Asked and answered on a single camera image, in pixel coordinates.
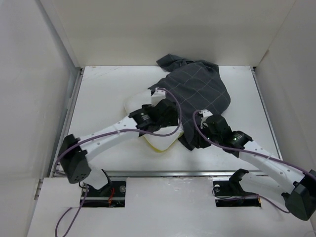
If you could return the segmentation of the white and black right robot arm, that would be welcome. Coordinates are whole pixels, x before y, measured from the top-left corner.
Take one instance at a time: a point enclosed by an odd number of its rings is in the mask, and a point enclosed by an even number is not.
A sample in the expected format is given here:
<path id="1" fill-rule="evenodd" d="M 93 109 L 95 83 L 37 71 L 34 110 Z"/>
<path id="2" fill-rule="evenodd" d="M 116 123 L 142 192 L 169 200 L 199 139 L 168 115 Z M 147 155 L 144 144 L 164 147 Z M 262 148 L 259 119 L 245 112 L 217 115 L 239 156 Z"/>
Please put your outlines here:
<path id="1" fill-rule="evenodd" d="M 233 131 L 221 115 L 208 110 L 195 111 L 193 119 L 199 147 L 214 145 L 224 152 L 258 168 L 265 175 L 257 176 L 246 169 L 238 169 L 225 181 L 230 193 L 220 192 L 225 201 L 264 196 L 284 205 L 296 218 L 308 221 L 316 211 L 316 172 L 274 158 L 242 131 Z"/>

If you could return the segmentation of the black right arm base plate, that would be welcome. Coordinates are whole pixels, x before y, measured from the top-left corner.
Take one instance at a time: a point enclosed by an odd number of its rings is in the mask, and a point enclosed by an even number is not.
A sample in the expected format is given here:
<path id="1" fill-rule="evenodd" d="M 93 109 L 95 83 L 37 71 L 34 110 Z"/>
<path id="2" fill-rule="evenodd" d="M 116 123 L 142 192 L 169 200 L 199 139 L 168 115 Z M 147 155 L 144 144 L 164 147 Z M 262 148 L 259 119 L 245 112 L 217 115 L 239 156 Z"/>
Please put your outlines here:
<path id="1" fill-rule="evenodd" d="M 232 198 L 256 195 L 255 193 L 244 191 L 238 182 L 231 182 L 229 180 L 213 181 L 213 193 L 217 198 Z"/>

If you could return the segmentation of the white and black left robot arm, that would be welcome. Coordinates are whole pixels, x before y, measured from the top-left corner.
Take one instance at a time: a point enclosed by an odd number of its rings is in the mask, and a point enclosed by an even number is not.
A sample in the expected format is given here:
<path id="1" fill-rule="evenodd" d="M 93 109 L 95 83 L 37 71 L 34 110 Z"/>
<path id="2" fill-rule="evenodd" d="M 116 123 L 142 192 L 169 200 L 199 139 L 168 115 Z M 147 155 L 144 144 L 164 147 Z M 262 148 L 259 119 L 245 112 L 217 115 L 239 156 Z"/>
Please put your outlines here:
<path id="1" fill-rule="evenodd" d="M 178 130 L 180 110 L 175 102 L 162 99 L 156 105 L 142 105 L 121 121 L 84 137 L 67 135 L 62 142 L 57 162 L 61 164 L 70 184 L 84 182 L 100 195 L 110 192 L 110 179 L 102 168 L 94 168 L 91 161 L 105 150 L 121 142 L 145 134 L 157 134 L 162 128 L 174 127 L 167 135 Z"/>

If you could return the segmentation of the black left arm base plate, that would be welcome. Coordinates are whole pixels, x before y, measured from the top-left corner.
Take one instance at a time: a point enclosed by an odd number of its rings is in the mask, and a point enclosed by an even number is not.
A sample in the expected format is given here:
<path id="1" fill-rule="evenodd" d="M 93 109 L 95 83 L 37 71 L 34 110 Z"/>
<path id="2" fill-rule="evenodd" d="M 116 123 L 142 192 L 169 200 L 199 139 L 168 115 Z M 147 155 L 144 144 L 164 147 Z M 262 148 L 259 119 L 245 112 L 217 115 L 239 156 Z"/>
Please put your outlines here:
<path id="1" fill-rule="evenodd" d="M 126 192 L 126 181 L 111 181 L 101 189 L 97 190 L 89 186 L 88 198 L 109 198 L 113 194 L 114 198 L 124 198 Z"/>

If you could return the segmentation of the dark grey checked pillowcase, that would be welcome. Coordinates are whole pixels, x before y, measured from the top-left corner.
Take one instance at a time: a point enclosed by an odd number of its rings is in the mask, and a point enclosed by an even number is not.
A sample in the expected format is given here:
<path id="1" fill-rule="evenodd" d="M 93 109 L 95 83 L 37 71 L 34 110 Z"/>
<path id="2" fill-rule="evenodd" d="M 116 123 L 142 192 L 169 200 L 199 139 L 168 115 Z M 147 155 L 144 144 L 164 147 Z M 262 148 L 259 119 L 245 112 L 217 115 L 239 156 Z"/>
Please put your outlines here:
<path id="1" fill-rule="evenodd" d="M 207 109 L 214 115 L 222 114 L 230 105 L 231 97 L 224 85 L 217 64 L 205 60 L 190 60 L 168 54 L 157 64 L 169 74 L 149 89 L 165 88 L 180 104 L 184 134 L 179 142 L 192 151 L 195 142 L 193 113 Z"/>

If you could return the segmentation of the white pillow with yellow band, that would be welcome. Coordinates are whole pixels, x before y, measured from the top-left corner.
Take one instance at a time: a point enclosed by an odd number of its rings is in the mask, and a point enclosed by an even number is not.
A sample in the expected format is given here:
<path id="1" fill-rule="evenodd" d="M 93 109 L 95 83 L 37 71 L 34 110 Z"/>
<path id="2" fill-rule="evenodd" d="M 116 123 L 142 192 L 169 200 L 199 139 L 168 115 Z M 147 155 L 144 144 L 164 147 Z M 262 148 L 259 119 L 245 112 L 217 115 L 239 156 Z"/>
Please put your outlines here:
<path id="1" fill-rule="evenodd" d="M 142 105 L 151 104 L 151 102 L 151 91 L 146 89 L 127 98 L 124 103 L 124 108 L 126 113 L 130 114 L 131 112 L 140 109 Z M 156 131 L 155 134 L 168 134 L 173 132 L 176 127 L 177 126 L 163 127 Z M 181 125 L 180 128 L 170 136 L 158 137 L 145 134 L 144 137 L 156 152 L 163 152 L 166 151 L 181 135 L 183 135 L 183 133 L 183 126 Z"/>

